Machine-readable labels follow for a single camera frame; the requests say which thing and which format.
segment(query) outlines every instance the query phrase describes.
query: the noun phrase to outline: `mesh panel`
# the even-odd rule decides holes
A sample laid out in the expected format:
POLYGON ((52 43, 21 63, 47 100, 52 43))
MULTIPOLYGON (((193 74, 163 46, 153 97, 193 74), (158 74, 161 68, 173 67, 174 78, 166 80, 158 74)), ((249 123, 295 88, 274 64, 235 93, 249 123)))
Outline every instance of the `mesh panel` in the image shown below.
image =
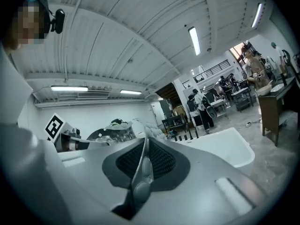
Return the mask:
POLYGON ((116 160, 117 167, 131 179, 133 179, 137 166, 139 165, 143 146, 144 143, 141 143, 132 150, 118 157, 116 160))
POLYGON ((149 159, 152 163, 154 179, 166 175, 175 167, 173 155, 155 144, 149 148, 149 159))

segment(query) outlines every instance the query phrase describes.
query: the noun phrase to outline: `door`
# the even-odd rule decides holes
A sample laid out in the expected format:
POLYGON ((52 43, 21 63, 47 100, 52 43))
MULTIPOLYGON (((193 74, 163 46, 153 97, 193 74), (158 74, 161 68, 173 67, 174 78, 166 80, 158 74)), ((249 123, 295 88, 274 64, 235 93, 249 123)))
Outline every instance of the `door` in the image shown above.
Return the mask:
POLYGON ((163 124, 162 120, 165 119, 165 116, 163 110, 161 109, 160 103, 159 102, 151 103, 151 108, 153 110, 157 126, 162 125, 163 124))

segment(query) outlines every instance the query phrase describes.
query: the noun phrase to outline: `white plastic tub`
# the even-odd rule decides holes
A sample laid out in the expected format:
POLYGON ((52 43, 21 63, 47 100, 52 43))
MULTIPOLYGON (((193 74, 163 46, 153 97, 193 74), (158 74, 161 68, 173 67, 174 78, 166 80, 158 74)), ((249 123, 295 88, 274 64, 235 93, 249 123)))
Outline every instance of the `white plastic tub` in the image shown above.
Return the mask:
POLYGON ((235 128, 194 138, 177 141, 183 145, 210 152, 250 176, 255 154, 249 143, 235 128))

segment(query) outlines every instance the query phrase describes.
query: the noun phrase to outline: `polished floor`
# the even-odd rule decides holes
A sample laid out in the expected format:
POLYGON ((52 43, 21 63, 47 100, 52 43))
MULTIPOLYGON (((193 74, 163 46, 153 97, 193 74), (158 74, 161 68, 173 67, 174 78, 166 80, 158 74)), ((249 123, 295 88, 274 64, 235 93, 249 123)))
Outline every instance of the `polished floor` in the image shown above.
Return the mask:
MULTIPOLYGON (((215 120, 215 127, 210 130, 211 133, 236 128, 250 143, 255 153, 255 163, 250 177, 268 194, 277 191, 287 181, 287 177, 298 161, 300 131, 297 129, 297 114, 291 115, 281 126, 277 147, 273 142, 275 136, 271 132, 266 132, 265 137, 262 136, 261 121, 245 127, 249 121, 254 122, 261 118, 258 103, 254 103, 254 107, 246 108, 242 112, 236 111, 235 105, 232 105, 227 109, 227 114, 228 118, 221 116, 215 120)), ((206 135, 203 126, 198 127, 198 134, 206 135)))

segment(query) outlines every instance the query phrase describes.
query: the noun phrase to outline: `fluorescent light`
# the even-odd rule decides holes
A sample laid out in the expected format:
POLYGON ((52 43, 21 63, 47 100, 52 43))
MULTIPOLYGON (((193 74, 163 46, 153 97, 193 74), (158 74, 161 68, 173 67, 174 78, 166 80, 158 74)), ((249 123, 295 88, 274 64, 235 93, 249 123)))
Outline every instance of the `fluorescent light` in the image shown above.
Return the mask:
POLYGON ((136 95, 140 95, 142 92, 129 91, 129 90, 121 90, 120 93, 127 93, 127 94, 136 94, 136 95))
POLYGON ((254 18, 254 21, 252 23, 252 28, 255 26, 256 22, 257 22, 257 19, 258 19, 258 15, 259 15, 259 12, 261 11, 261 8, 262 8, 262 4, 258 4, 258 8, 257 8, 257 11, 256 11, 256 15, 255 15, 255 18, 254 18))
POLYGON ((88 87, 83 86, 51 86, 52 91, 87 92, 88 87))
POLYGON ((191 38, 192 38, 192 41, 193 41, 193 45, 194 45, 194 48, 195 48, 195 52, 196 52, 196 55, 199 55, 200 54, 200 45, 199 45, 199 40, 198 40, 198 35, 197 35, 197 31, 196 31, 196 28, 195 27, 191 27, 189 30, 188 30, 191 38))

